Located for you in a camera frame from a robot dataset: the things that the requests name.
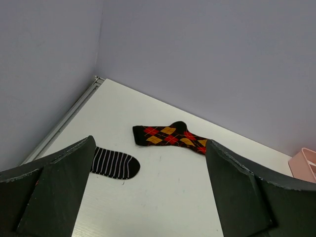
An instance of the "orange diamond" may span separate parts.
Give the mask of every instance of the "orange diamond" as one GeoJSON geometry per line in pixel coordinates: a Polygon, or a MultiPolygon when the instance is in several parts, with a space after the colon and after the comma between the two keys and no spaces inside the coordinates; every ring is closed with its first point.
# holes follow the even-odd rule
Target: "orange diamond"
{"type": "Polygon", "coordinates": [[[176,129],[174,127],[165,127],[161,132],[166,133],[168,135],[172,134],[176,129]]]}
{"type": "Polygon", "coordinates": [[[194,147],[195,147],[195,145],[193,144],[193,142],[192,142],[190,139],[188,139],[188,138],[181,138],[180,141],[181,141],[181,142],[184,142],[185,144],[187,144],[187,145],[189,145],[189,146],[194,146],[194,147]]]}
{"type": "Polygon", "coordinates": [[[146,141],[157,144],[157,143],[161,142],[162,140],[160,138],[155,137],[155,136],[151,136],[151,137],[147,138],[146,141]]]}
{"type": "Polygon", "coordinates": [[[200,142],[203,146],[206,146],[207,139],[205,139],[205,140],[198,140],[198,142],[200,142]]]}

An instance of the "metal frame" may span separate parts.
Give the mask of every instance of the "metal frame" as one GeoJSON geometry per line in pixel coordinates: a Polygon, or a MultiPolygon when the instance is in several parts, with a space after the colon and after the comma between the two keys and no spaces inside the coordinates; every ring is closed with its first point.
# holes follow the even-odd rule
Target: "metal frame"
{"type": "Polygon", "coordinates": [[[85,103],[90,99],[94,92],[102,85],[105,79],[95,76],[93,84],[85,91],[85,93],[76,101],[60,122],[49,132],[49,134],[40,142],[32,153],[23,161],[23,164],[29,163],[41,156],[47,151],[49,146],[56,140],[59,134],[70,123],[74,116],[80,111],[85,103]]]}

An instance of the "white tabletop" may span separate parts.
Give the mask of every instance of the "white tabletop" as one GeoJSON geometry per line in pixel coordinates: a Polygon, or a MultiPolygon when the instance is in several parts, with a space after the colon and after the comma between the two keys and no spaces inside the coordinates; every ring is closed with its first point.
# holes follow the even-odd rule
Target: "white tabletop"
{"type": "Polygon", "coordinates": [[[134,143],[132,126],[179,120],[190,132],[291,176],[287,155],[107,79],[44,155],[93,135],[98,146],[136,157],[141,169],[126,181],[90,173],[74,237],[223,236],[205,158],[134,143]]]}

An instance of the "sock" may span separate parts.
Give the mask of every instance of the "sock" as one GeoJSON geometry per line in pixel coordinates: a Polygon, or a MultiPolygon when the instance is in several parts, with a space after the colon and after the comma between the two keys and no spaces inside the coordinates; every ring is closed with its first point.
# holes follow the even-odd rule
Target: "sock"
{"type": "Polygon", "coordinates": [[[114,179],[131,179],[140,169],[138,160],[128,154],[96,147],[90,172],[114,179]]]}
{"type": "Polygon", "coordinates": [[[207,138],[190,133],[182,121],[170,126],[134,126],[133,133],[135,143],[139,146],[178,146],[201,155],[206,152],[207,138]]]}

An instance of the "pink plastic bin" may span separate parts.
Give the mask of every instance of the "pink plastic bin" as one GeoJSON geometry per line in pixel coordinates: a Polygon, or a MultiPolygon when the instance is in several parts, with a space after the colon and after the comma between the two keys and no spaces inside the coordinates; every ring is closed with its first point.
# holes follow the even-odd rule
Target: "pink plastic bin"
{"type": "Polygon", "coordinates": [[[316,183],[316,152],[302,148],[288,164],[294,178],[316,183]]]}

